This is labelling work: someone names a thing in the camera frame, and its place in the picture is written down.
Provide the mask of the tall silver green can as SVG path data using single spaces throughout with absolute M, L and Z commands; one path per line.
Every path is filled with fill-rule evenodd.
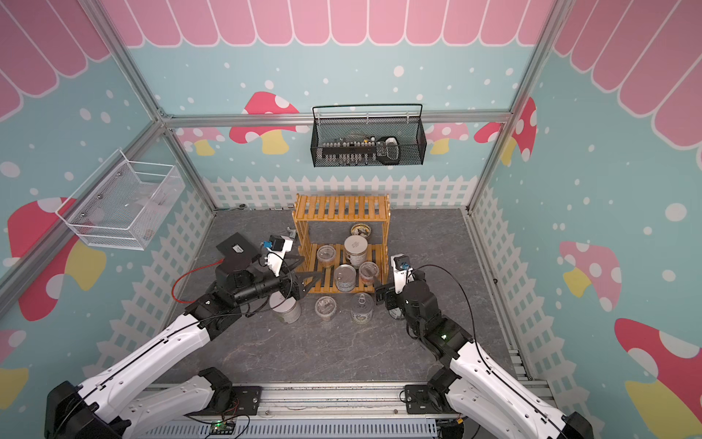
M 394 307 L 389 307 L 388 311 L 389 311 L 389 315 L 395 320 L 404 320 L 405 319 L 404 311 L 402 310 L 401 307 L 398 307 L 397 305 L 395 305 Z

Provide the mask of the large white lid can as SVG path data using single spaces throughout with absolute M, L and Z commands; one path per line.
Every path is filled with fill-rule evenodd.
M 275 292 L 270 296 L 269 307 L 285 324 L 295 323 L 302 314 L 298 301 L 294 297 L 284 297 L 280 292 Z

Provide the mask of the clear plastic seed jar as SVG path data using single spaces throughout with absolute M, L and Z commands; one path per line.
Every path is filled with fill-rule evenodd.
M 329 322 L 335 317 L 338 311 L 338 305 L 336 300 L 334 300 L 334 298 L 331 296 L 321 296 L 318 300 L 316 300 L 314 311 L 316 311 L 316 314 L 321 318 L 321 320 Z

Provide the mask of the green label pull-tab can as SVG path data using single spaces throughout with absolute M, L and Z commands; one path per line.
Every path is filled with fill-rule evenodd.
M 373 317 L 375 299 L 367 293 L 356 294 L 356 299 L 351 309 L 352 320 L 358 325 L 365 325 Z

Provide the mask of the short silver can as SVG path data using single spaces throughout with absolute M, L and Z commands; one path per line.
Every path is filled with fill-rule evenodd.
M 334 270 L 334 285 L 341 293 L 351 293 L 356 288 L 356 268 L 349 264 L 339 265 Z

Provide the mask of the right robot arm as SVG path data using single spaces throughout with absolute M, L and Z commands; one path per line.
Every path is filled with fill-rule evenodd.
M 497 438 L 592 438 L 580 413 L 563 413 L 492 364 L 477 338 L 448 318 L 423 280 L 395 291 L 376 288 L 378 303 L 404 316 L 409 335 L 442 364 L 428 382 L 431 403 L 477 422 Z

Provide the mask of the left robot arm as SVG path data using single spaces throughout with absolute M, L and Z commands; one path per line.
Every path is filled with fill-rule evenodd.
M 234 415 L 241 397 L 214 367 L 149 398 L 138 396 L 177 362 L 243 318 L 243 305 L 274 292 L 300 300 L 324 278 L 321 272 L 300 272 L 297 266 L 221 276 L 168 327 L 127 357 L 81 384 L 56 386 L 47 396 L 45 437 L 131 438 L 179 416 Z

